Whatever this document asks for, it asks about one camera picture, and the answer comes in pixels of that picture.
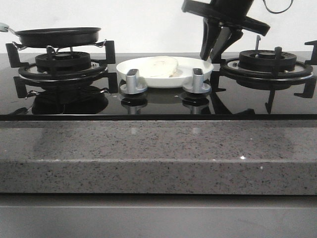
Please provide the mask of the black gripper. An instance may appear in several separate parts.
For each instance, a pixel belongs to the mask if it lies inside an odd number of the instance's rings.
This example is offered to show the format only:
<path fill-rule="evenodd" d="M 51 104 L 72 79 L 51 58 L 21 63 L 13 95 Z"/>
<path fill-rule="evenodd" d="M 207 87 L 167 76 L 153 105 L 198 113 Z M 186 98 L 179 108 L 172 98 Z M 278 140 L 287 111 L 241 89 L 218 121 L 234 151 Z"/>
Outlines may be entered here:
<path fill-rule="evenodd" d="M 204 17 L 200 52 L 202 60 L 207 60 L 210 56 L 212 62 L 221 62 L 222 53 L 243 36 L 241 29 L 263 36 L 267 34 L 269 25 L 247 16 L 252 4 L 252 0 L 212 0 L 210 3 L 185 0 L 183 2 L 183 12 Z M 219 35 L 218 22 L 231 27 L 223 27 Z"/>

